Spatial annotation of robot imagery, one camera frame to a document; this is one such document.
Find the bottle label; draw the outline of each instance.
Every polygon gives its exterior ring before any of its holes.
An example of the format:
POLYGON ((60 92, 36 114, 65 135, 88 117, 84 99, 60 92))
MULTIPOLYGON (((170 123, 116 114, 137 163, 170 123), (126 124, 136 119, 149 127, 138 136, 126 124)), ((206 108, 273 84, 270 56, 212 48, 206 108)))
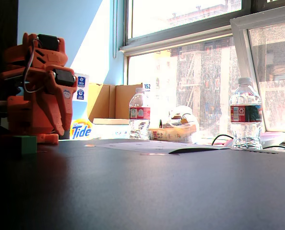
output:
POLYGON ((150 108, 130 107, 130 119, 150 120, 150 108))
POLYGON ((232 105, 231 122, 260 122, 262 108, 260 105, 232 105))

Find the green block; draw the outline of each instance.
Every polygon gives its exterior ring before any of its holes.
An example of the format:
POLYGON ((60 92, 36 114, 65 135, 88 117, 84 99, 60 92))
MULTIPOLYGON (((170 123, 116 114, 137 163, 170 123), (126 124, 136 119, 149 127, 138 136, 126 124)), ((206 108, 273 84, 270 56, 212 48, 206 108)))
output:
POLYGON ((37 153, 36 136, 13 136, 14 151, 21 155, 37 153))

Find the orange robot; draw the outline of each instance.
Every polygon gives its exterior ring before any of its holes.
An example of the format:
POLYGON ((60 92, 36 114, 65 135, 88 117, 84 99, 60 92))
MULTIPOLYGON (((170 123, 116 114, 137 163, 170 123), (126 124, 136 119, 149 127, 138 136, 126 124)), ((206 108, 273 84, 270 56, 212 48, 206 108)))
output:
POLYGON ((11 135, 37 136, 38 143, 58 143, 70 129, 72 96, 77 78, 64 67, 68 58, 63 38, 23 35, 23 44, 5 51, 0 95, 7 100, 11 135), (18 87, 23 96, 16 96, 18 87))

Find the table surface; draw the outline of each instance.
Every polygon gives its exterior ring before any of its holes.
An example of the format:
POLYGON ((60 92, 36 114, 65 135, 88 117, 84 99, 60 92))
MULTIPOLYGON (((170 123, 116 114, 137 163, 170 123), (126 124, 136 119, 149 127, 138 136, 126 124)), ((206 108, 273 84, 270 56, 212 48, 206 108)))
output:
POLYGON ((129 140, 63 141, 20 160, 0 156, 0 226, 285 230, 285 152, 149 156, 97 147, 121 141, 129 140))

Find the white paper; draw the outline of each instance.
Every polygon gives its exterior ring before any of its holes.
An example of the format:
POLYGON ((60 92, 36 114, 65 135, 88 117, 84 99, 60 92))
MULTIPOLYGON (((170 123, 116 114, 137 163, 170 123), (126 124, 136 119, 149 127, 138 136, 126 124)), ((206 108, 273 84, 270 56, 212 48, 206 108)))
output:
POLYGON ((193 152, 197 148, 211 148, 216 150, 226 149, 225 147, 221 146, 194 145, 187 143, 167 142, 167 141, 111 143, 105 145, 97 145, 97 147, 135 151, 135 152, 166 153, 166 154, 181 149, 193 149, 193 152))

